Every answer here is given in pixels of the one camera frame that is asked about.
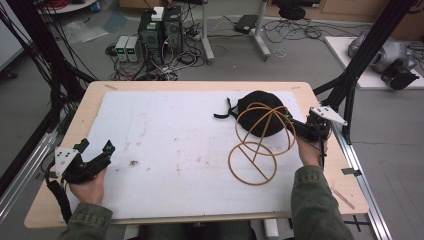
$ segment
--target box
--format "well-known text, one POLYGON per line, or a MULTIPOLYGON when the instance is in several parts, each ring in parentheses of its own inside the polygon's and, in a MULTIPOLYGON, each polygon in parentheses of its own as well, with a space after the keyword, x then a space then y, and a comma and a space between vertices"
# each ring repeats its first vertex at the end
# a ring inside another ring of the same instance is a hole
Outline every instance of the box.
POLYGON ((165 6, 166 0, 119 0, 119 7, 131 9, 149 9, 157 6, 165 6))
POLYGON ((422 40, 424 37, 424 1, 416 1, 408 14, 393 31, 397 40, 422 40))

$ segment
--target person's right hand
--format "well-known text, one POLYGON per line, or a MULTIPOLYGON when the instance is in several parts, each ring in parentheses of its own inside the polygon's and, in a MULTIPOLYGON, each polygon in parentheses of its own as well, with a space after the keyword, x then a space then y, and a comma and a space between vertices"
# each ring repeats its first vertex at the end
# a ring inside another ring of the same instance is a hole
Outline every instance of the person's right hand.
POLYGON ((78 198, 81 203, 91 203, 102 205, 104 196, 103 182, 105 179, 106 168, 103 169, 97 176, 82 184, 69 184, 71 192, 78 198))
MULTIPOLYGON (((303 166, 320 166, 319 143, 307 142, 306 140, 296 137, 299 146, 299 157, 303 166)), ((327 142, 324 143, 324 152, 327 152, 327 142)))

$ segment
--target computer tower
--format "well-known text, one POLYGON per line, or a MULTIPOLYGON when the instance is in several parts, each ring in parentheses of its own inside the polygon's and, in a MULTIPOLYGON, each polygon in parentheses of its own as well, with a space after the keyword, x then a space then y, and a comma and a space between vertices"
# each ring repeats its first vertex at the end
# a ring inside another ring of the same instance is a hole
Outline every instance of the computer tower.
POLYGON ((165 39, 168 39, 168 53, 178 54, 183 52, 181 6, 165 9, 163 17, 165 25, 165 39))
POLYGON ((147 66, 151 65, 151 59, 155 64, 163 64, 162 47, 164 44, 163 22, 152 21, 152 13, 145 12, 141 16, 140 26, 138 27, 143 58, 147 66))

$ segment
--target green sleeve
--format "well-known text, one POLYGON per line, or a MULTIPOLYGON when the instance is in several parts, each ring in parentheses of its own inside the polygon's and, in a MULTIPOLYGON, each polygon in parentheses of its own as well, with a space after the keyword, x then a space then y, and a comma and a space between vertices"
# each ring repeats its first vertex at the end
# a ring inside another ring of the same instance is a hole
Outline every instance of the green sleeve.
POLYGON ((68 222, 68 230, 58 240, 97 240, 105 239, 112 211, 107 208, 80 203, 68 222))
POLYGON ((353 239, 320 167, 305 166, 296 171, 291 211, 296 240, 353 239))

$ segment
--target orange wire frame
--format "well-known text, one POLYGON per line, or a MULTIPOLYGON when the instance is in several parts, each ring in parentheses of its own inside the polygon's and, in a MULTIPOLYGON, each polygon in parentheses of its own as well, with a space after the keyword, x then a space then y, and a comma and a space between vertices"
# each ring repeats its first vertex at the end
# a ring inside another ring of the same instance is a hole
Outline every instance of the orange wire frame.
POLYGON ((245 111, 243 111, 242 113, 240 113, 239 116, 237 117, 236 124, 235 124, 235 130, 236 130, 236 135, 237 135, 238 139, 240 140, 240 143, 237 144, 230 151, 230 154, 228 155, 228 166, 230 168, 231 173, 239 181, 241 181, 241 182, 243 182, 245 184, 248 184, 248 185, 253 185, 253 186, 263 185, 263 184, 266 184, 266 183, 270 182, 274 178, 274 176, 275 176, 275 174, 277 172, 277 160, 276 160, 275 157, 278 156, 278 155, 282 155, 282 154, 288 152, 294 146, 294 143, 296 141, 296 130, 295 130, 294 126, 293 126, 293 123, 283 113, 281 113, 279 111, 281 109, 286 109, 286 111, 288 111, 287 110, 287 107, 285 107, 285 106, 279 106, 279 107, 276 107, 276 108, 271 108, 271 107, 267 106, 266 104, 263 104, 263 103, 260 103, 260 102, 254 102, 254 103, 249 104, 247 106, 247 109, 245 111), (246 134, 246 136, 242 139, 240 137, 240 134, 239 134, 239 131, 238 131, 238 123, 239 123, 241 117, 244 114, 246 114, 249 111, 254 111, 254 110, 267 110, 268 112, 266 114, 264 114, 258 121, 255 122, 255 124, 249 129, 249 131, 246 134), (284 129, 285 129, 286 135, 287 135, 287 140, 288 140, 288 143, 289 143, 286 150, 281 151, 281 152, 278 152, 278 153, 273 153, 268 147, 266 147, 265 145, 262 144, 263 138, 265 137, 265 133, 268 130, 269 124, 270 124, 271 119, 272 119, 273 116, 277 117, 278 120, 280 121, 280 123, 284 126, 284 129), (268 118, 268 119, 267 119, 267 122, 265 124, 265 128, 262 131, 262 135, 261 135, 261 138, 260 138, 259 142, 246 141, 247 140, 247 137, 258 126, 258 124, 262 120, 264 120, 265 118, 268 118), (287 130, 286 123, 289 123, 291 129, 293 129, 293 139, 290 137, 291 136, 291 133, 287 130), (253 148, 251 148, 249 145, 256 145, 257 146, 256 150, 254 150, 253 148), (249 157, 249 155, 241 148, 241 146, 244 146, 248 150, 254 152, 253 158, 249 157), (267 153, 259 151, 260 148, 265 149, 267 151, 267 153), (231 157, 233 156, 233 153, 234 153, 234 151, 236 149, 239 149, 244 154, 244 156, 253 164, 253 166, 264 177, 264 179, 265 179, 264 181, 261 181, 261 182, 251 182, 251 181, 247 181, 246 179, 242 179, 239 175, 237 175, 236 171, 234 170, 234 168, 233 168, 233 166, 231 164, 231 157), (260 167, 255 163, 255 160, 256 160, 256 157, 257 157, 258 154, 259 155, 262 155, 262 156, 271 157, 273 159, 273 161, 274 161, 274 169, 273 169, 273 173, 271 174, 271 176, 267 176, 260 169, 260 167))

